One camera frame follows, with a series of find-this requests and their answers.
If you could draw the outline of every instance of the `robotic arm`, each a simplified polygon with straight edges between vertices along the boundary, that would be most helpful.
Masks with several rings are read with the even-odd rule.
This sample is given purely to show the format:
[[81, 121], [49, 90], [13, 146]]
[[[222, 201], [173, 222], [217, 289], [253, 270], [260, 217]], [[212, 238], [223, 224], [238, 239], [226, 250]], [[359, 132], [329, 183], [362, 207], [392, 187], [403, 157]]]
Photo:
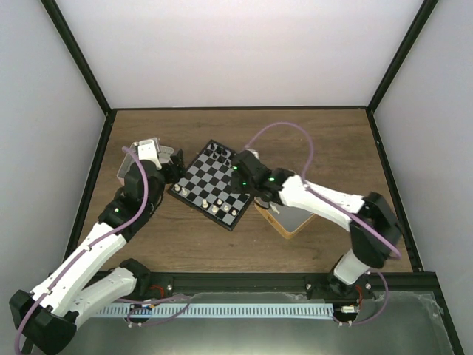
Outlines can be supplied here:
[[[270, 170], [259, 161], [257, 152], [245, 150], [232, 160], [231, 187], [236, 193], [251, 194], [265, 202], [293, 206], [327, 218], [350, 233], [352, 248], [329, 273], [329, 286], [337, 295], [349, 293], [370, 268], [382, 268], [390, 250], [346, 214], [306, 190], [300, 176], [286, 169]], [[386, 200], [371, 192], [367, 197], [349, 195], [307, 182], [314, 191], [348, 212], [356, 214], [391, 244], [401, 237], [401, 227]]]
[[121, 263], [108, 277], [84, 287], [149, 221], [163, 199], [166, 184], [176, 183], [184, 175], [182, 150], [167, 163], [160, 162], [159, 152], [160, 147], [153, 140], [141, 141], [137, 147], [149, 185], [146, 207], [138, 219], [120, 234], [103, 238], [131, 220], [141, 206], [143, 177], [133, 163], [125, 175], [124, 186], [117, 190], [82, 244], [30, 293], [20, 290], [10, 299], [13, 321], [18, 328], [33, 304], [46, 294], [23, 330], [23, 335], [44, 353], [57, 354], [64, 349], [77, 329], [104, 306], [130, 294], [143, 295], [148, 290], [150, 272], [133, 259]]

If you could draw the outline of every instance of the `wooden tabletop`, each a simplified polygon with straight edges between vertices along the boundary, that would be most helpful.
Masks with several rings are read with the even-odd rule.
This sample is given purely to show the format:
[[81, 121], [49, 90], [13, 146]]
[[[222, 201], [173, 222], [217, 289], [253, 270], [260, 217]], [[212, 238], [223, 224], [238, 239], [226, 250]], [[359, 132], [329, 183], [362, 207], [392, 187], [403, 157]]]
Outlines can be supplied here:
[[[119, 111], [81, 240], [120, 186], [116, 174], [124, 158], [122, 146], [158, 137], [160, 144], [182, 149], [187, 165], [210, 139], [238, 151], [262, 127], [277, 121], [299, 124], [313, 137], [310, 181], [358, 195], [375, 191], [390, 201], [364, 110]], [[267, 131], [253, 147], [270, 168], [296, 172], [308, 153], [304, 136], [284, 126]], [[411, 271], [404, 242], [398, 247], [402, 260], [389, 261], [385, 270]], [[286, 240], [250, 206], [235, 229], [227, 231], [166, 193], [154, 217], [103, 269], [133, 257], [152, 271], [326, 272], [349, 249], [349, 234], [321, 217]]]

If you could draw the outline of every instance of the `white perforated rail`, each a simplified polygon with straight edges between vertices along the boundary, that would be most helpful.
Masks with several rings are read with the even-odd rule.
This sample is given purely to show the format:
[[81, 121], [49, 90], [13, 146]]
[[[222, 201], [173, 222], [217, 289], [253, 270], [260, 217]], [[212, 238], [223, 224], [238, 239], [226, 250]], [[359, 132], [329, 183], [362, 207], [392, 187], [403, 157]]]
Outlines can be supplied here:
[[[167, 318], [180, 311], [183, 304], [162, 304], [133, 313], [137, 318]], [[130, 312], [130, 305], [112, 303], [94, 317], [123, 318]], [[298, 318], [331, 320], [331, 304], [191, 304], [179, 318]]]

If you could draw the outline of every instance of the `gray wall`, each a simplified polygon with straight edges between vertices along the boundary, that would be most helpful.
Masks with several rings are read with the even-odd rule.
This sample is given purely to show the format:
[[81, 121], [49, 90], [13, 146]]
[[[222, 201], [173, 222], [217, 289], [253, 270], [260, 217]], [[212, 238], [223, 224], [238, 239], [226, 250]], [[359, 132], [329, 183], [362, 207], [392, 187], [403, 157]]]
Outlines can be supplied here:
[[367, 105], [422, 0], [58, 0], [112, 107]]
[[60, 264], [104, 120], [40, 1], [1, 2], [0, 120], [0, 354], [12, 354], [8, 300]]
[[439, 1], [375, 116], [415, 241], [473, 354], [473, 2]]

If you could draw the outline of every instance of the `chessboard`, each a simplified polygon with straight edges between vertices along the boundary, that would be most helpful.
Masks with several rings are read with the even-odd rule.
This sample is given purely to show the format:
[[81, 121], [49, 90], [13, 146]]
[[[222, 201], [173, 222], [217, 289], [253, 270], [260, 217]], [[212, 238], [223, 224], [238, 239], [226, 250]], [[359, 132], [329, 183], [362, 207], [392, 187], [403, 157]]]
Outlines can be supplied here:
[[252, 198], [231, 193], [231, 159], [235, 151], [210, 140], [188, 166], [186, 176], [168, 193], [229, 231], [237, 225]]

